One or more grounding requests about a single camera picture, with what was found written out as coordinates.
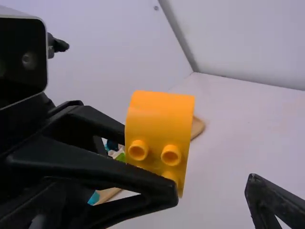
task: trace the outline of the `white backdrop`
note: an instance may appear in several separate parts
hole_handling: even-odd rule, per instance
[[[123,122],[133,91],[167,91],[192,70],[157,0],[1,0],[71,47],[49,60],[47,95]]]
[[[305,90],[305,1],[160,2],[195,71]]]

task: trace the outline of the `lego stud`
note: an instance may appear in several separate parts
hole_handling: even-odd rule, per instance
[[[176,183],[176,186],[178,187],[178,177],[171,171],[165,171],[162,173],[162,177],[173,180]]]
[[[162,150],[161,160],[168,166],[176,166],[181,162],[181,152],[177,146],[167,145]]]
[[[148,155],[148,146],[142,140],[135,140],[128,148],[128,155],[136,161],[143,161]]]

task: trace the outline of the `camera lens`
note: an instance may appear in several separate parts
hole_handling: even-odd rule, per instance
[[[0,59],[0,78],[4,76],[5,72],[6,72],[5,62]]]
[[[26,70],[34,70],[37,66],[36,55],[32,52],[27,52],[22,56],[22,64]]]

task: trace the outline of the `yellow lego brick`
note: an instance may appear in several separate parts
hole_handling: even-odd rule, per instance
[[[175,181],[182,197],[195,98],[136,91],[125,124],[126,162]]]

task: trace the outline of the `black camera housing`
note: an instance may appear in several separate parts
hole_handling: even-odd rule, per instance
[[[44,91],[47,48],[41,19],[0,6],[0,112]]]

